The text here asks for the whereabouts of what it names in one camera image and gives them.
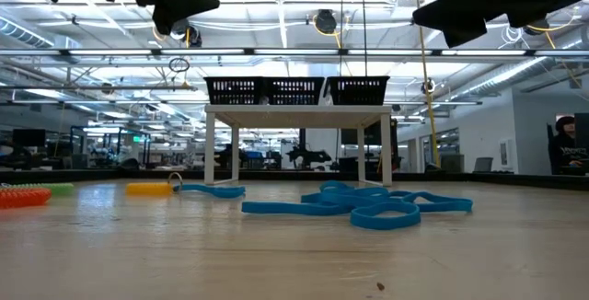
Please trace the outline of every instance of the orange coil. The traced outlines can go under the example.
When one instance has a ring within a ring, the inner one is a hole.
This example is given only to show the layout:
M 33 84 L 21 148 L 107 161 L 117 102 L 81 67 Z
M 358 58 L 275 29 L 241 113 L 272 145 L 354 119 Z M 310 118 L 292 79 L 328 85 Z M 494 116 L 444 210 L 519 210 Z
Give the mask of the orange coil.
M 0 209 L 43 205 L 51 197 L 51 190 L 44 188 L 3 188 L 0 189 Z

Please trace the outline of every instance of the ceiling light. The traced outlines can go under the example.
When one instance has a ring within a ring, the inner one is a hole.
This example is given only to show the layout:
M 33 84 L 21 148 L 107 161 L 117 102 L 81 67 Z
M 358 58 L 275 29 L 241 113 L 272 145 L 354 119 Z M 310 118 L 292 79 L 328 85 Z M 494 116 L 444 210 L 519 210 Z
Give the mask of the ceiling light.
M 335 49 L 256 49 L 257 55 L 337 55 Z
M 477 106 L 481 101 L 463 101 L 463 102 L 436 102 L 438 106 Z
M 150 50 L 71 50 L 72 55 L 150 55 Z
M 589 51 L 537 51 L 536 56 L 589 56 Z
M 120 130 L 120 128 L 110 128 L 110 127 L 98 127 L 98 128 L 84 128 L 82 129 L 86 133 L 127 133 L 125 130 Z
M 92 109 L 85 107 L 85 106 L 75 106 L 75 107 L 80 110 L 83 110 L 83 111 L 94 112 Z
M 65 104 L 109 104 L 113 103 L 114 101 L 64 101 Z
M 166 49 L 161 51 L 164 55 L 221 55 L 244 54 L 242 49 Z
M 131 118 L 132 116 L 126 113 L 122 113 L 122 112 L 116 112 L 116 111 L 106 111 L 103 112 L 105 115 L 107 116 L 111 116 L 114 118 Z
M 523 56 L 527 51 L 503 51 L 503 50 L 461 50 L 442 51 L 443 56 Z
M 9 100 L 8 102 L 17 104 L 58 104 L 56 100 Z
M 349 50 L 349 55 L 364 55 L 364 50 Z M 367 55 L 382 55 L 382 56 L 415 56 L 421 55 L 420 50 L 366 50 Z M 432 51 L 425 51 L 425 55 L 431 55 Z
M 150 40 L 150 41 L 148 41 L 147 43 L 149 43 L 149 44 L 151 44 L 151 45 L 154 45 L 154 46 L 156 46 L 156 47 L 157 47 L 157 48 L 159 48 L 159 49 L 162 49 L 162 48 L 164 48 L 164 46 L 160 45 L 160 44 L 159 44 L 159 42 L 157 42 L 157 41 L 155 41 L 155 40 Z
M 396 104 L 400 106 L 422 106 L 426 102 L 423 101 L 386 101 L 385 104 Z
M 176 115 L 176 111 L 165 103 L 155 104 L 154 107 L 156 107 L 160 111 L 165 112 L 168 115 Z
M 2 51 L 0 51 L 0 55 L 44 56 L 44 55 L 61 55 L 61 54 L 59 53 L 59 51 L 56 51 L 56 50 L 35 49 L 35 50 L 2 50 Z
M 25 92 L 37 94 L 47 98 L 62 98 L 64 96 L 62 93 L 50 89 L 25 89 Z

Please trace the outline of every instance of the white table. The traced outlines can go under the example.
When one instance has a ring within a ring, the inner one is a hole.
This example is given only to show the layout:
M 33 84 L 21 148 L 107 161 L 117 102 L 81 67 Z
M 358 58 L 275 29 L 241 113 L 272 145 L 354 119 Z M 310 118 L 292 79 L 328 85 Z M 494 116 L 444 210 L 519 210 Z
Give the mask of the white table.
M 391 173 L 390 107 L 385 106 L 206 106 L 206 148 L 204 183 L 216 185 L 239 179 L 239 129 L 357 129 L 358 180 L 366 180 L 364 163 L 364 129 L 381 121 L 382 185 L 393 184 Z M 214 123 L 222 121 L 231 127 L 231 179 L 214 181 Z

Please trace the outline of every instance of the yellow block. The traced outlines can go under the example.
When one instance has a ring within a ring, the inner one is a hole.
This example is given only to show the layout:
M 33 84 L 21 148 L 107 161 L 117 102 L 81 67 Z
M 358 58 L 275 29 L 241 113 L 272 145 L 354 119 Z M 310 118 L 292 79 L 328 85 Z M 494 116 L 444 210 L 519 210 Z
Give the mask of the yellow block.
M 171 195 L 172 185 L 167 183 L 131 183 L 127 195 Z

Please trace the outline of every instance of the hanging cable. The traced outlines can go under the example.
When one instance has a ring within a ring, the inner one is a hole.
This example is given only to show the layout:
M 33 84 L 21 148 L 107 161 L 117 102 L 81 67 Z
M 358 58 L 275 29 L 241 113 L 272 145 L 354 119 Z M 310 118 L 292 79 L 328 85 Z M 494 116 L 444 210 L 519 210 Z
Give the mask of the hanging cable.
M 552 49 L 555 50 L 556 45 L 554 44 L 554 41 L 550 37 L 550 34 L 548 32 L 544 32 L 544 34 L 546 35 L 546 39 L 548 39 Z M 569 66 L 565 62 L 561 61 L 561 63 L 562 63 L 562 65 L 564 65 L 564 68 L 567 70 L 567 74 L 572 79 L 572 81 L 575 83 L 575 85 L 577 87 L 579 87 L 581 90 L 583 90 L 583 84 L 581 83 L 581 80 L 579 80 L 579 78 L 572 72 L 571 68 L 569 68 Z
M 531 29 L 534 29 L 534 30 L 536 30 L 536 31 L 540 31 L 540 32 L 553 32 L 553 31 L 556 31 L 556 30 L 559 30 L 559 29 L 564 29 L 564 28 L 566 28 L 566 27 L 568 27 L 569 25 L 571 25 L 571 24 L 572 24 L 572 22 L 575 20 L 575 18 L 574 18 L 574 17 L 575 17 L 575 14 L 576 14 L 576 13 L 577 13 L 577 10 L 575 9 L 575 10 L 574 10 L 574 12 L 572 13 L 571 20 L 569 20 L 569 22 L 568 22 L 568 23 L 566 23 L 566 24 L 564 24 L 564 25 L 562 25 L 562 26 L 559 26 L 559 27 L 557 27 L 557 28 L 552 28 L 552 29 L 543 29 L 543 28 L 537 28 L 537 27 L 533 27 L 533 26 L 531 26 L 531 25 L 528 25 L 528 27 L 529 27 L 529 28 L 531 28 Z
M 416 0 L 417 8 L 420 8 L 420 0 Z M 427 63 L 425 62 L 425 40 L 423 38 L 423 28 L 419 26 L 420 30 L 420 43 L 422 45 L 422 63 L 423 63 L 423 83 L 425 86 L 425 97 L 427 97 L 427 111 L 430 116 L 430 124 L 432 125 L 432 146 L 433 146 L 433 160 L 435 161 L 435 165 L 440 167 L 440 155 L 438 152 L 438 140 L 436 137 L 436 130 L 435 130 L 435 119 L 433 116 L 433 108 L 432 108 L 432 93 L 430 90 L 427 89 L 429 86 L 428 76 L 427 76 Z
M 362 12 L 364 13 L 364 75 L 368 76 L 368 39 L 366 35 L 366 0 L 362 0 Z
M 343 0 L 340 0 L 340 25 L 341 25 L 341 27 L 340 27 L 340 35 L 343 32 L 343 25 L 342 25 L 342 23 L 343 23 Z M 343 44 L 343 39 L 340 41 L 340 38 L 338 36 L 336 36 L 335 37 L 335 40 L 338 43 L 338 47 L 341 49 L 341 45 Z M 341 67 L 342 67 L 343 63 L 344 63 L 344 60 L 343 60 L 343 52 L 340 52 L 340 76 L 343 76 L 343 74 L 341 73 Z M 339 146 L 337 146 L 336 149 L 337 149 L 336 152 L 339 152 L 340 151 L 340 147 Z
M 522 38 L 522 42 L 524 43 L 524 45 L 527 47 L 527 49 L 528 49 L 528 50 L 532 49 L 532 48 L 530 47 L 530 45 L 527 43 L 527 41 L 526 41 L 524 38 Z M 560 79 L 558 79 L 558 78 L 557 78 L 555 75 L 553 75 L 553 74 L 552 74 L 552 72 L 551 72 L 551 71 L 550 71 L 550 70 L 549 70 L 549 69 L 548 69 L 546 66 L 544 66 L 544 64 L 542 64 L 542 63 L 539 63 L 539 64 L 540 64 L 540 66 L 542 66 L 542 68 L 544 69 L 544 71 L 545 71 L 545 72 L 546 72 L 546 73 L 547 73 L 547 74 L 548 74 L 550 77 L 552 77 L 552 79 L 554 79 L 554 82 L 555 82 L 555 84 L 558 84 L 558 83 L 560 83 L 560 82 L 561 82 L 561 80 L 560 80 Z M 589 102 L 589 98 L 587 98 L 585 95 L 583 95 L 583 94 L 580 94 L 580 93 L 577 93 L 577 92 L 575 92 L 574 90 L 572 91 L 572 93 L 573 93 L 574 95 L 576 95 L 577 97 L 579 97 L 579 98 L 582 98 L 583 100 L 585 100 L 585 101 Z

